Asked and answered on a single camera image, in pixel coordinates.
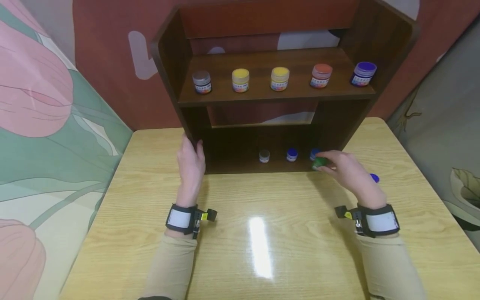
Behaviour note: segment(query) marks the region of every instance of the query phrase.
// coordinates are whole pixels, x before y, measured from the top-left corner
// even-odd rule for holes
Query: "pink flower painting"
[[[0,3],[46,35],[18,1]],[[62,128],[72,108],[73,82],[57,55],[0,21],[0,66],[0,127],[27,137]]]
[[[30,227],[0,219],[0,300],[32,299],[45,259],[45,248]]]

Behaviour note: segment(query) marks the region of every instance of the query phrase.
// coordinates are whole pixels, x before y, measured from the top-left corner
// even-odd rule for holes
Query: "green jar cap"
[[[325,157],[316,157],[315,160],[313,161],[313,166],[315,168],[321,167],[321,166],[326,166],[330,163],[328,159]]]

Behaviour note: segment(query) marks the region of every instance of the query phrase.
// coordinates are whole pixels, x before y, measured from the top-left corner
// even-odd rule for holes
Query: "hand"
[[[190,207],[197,203],[197,196],[205,174],[205,155],[202,141],[197,143],[195,151],[185,134],[182,136],[180,150],[177,152],[181,184],[179,187],[178,206]]]
[[[384,192],[353,154],[332,150],[317,153],[316,156],[325,157],[332,162],[332,165],[318,167],[317,170],[329,174],[341,186],[351,191],[360,205],[370,209],[386,205]]]

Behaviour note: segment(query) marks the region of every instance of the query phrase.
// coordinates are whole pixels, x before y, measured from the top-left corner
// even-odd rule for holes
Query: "yellow paint jar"
[[[290,71],[284,67],[276,67],[272,70],[272,81],[270,87],[272,90],[281,92],[287,88]]]
[[[232,72],[232,87],[237,93],[244,93],[248,91],[248,81],[250,80],[250,73],[247,69],[236,69]]]

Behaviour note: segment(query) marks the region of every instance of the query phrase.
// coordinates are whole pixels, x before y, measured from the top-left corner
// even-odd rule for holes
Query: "sleeve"
[[[358,236],[371,300],[426,300],[401,237]]]
[[[197,240],[163,236],[148,272],[144,300],[183,300],[192,275]]]

